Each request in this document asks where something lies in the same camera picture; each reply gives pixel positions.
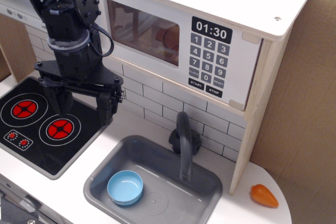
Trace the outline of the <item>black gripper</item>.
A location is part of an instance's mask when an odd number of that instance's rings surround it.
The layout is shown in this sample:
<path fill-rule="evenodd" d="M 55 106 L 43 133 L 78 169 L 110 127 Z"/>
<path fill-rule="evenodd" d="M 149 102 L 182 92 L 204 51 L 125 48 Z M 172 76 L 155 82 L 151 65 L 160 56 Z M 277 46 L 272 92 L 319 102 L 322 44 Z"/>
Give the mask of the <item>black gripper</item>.
<path fill-rule="evenodd" d="M 101 126 L 109 125 L 122 102 L 123 79 L 103 64 L 98 31 L 82 31 L 76 40 L 47 38 L 55 60 L 34 64 L 53 110 L 66 116 L 73 105 L 72 93 L 96 98 Z"/>

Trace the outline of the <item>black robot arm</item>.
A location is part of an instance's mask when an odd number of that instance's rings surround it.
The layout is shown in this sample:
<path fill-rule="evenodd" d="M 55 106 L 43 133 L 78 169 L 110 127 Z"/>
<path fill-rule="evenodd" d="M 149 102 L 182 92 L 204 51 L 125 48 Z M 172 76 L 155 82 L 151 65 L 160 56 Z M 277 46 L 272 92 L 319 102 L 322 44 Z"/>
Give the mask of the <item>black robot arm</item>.
<path fill-rule="evenodd" d="M 65 116 L 73 94 L 96 99 L 102 126 L 112 122 L 122 101 L 123 80 L 103 65 L 101 35 L 96 19 L 99 0 L 29 0 L 47 29 L 47 43 L 55 60 L 37 62 L 39 82 L 53 110 Z"/>

